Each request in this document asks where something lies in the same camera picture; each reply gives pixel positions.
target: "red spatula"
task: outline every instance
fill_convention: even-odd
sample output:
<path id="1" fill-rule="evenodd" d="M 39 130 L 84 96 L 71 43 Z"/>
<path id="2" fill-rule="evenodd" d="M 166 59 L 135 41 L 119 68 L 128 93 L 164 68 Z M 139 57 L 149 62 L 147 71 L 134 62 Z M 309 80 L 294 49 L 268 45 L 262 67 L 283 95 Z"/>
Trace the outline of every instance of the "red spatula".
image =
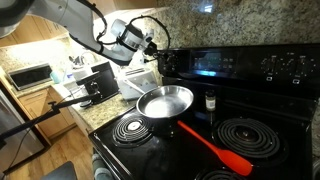
<path id="1" fill-rule="evenodd" d="M 249 161 L 232 151 L 217 148 L 209 141 L 201 137 L 194 130 L 192 130 L 189 126 L 184 124 L 182 121 L 178 121 L 178 124 L 183 129 L 187 130 L 190 134 L 192 134 L 194 137 L 202 141 L 205 145 L 207 145 L 219 157 L 219 159 L 230 169 L 243 176 L 247 176 L 251 173 L 252 164 Z"/>

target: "stainless steel frying pan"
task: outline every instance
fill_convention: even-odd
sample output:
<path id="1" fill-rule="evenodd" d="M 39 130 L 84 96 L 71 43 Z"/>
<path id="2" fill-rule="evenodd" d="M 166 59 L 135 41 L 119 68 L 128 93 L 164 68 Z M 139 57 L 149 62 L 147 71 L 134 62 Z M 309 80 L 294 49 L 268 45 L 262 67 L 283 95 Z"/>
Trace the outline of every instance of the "stainless steel frying pan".
<path id="1" fill-rule="evenodd" d="M 170 118 L 184 112 L 193 102 L 193 93 L 181 86 L 161 86 L 143 94 L 137 110 L 149 118 Z"/>

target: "spice bottle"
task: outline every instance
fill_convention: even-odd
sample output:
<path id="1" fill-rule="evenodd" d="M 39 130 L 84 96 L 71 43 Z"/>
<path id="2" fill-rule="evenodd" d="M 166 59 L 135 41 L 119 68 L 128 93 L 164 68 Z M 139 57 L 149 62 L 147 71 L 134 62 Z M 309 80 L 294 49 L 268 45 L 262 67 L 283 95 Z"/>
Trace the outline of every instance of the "spice bottle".
<path id="1" fill-rule="evenodd" d="M 206 108 L 207 111 L 214 111 L 216 109 L 216 95 L 214 90 L 206 91 Z"/>

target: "wooden floor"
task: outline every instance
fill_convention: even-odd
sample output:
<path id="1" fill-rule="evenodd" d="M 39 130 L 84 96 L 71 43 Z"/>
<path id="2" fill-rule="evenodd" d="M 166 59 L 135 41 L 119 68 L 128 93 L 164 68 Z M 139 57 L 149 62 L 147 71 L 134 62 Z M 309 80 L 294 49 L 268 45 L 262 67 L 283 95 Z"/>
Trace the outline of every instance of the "wooden floor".
<path id="1" fill-rule="evenodd" d="M 67 161 L 74 164 L 79 180 L 93 179 L 92 144 L 78 127 L 54 140 L 53 146 L 21 168 L 9 174 L 10 180 L 38 180 Z"/>

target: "stove control panel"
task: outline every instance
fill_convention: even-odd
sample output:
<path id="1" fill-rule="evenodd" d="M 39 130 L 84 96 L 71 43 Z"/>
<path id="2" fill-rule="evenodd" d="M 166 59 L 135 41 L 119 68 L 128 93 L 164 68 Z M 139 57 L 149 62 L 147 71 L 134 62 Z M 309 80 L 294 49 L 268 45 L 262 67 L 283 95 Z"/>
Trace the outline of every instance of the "stove control panel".
<path id="1" fill-rule="evenodd" d="M 320 85 L 320 44 L 171 49 L 158 62 L 165 76 Z"/>

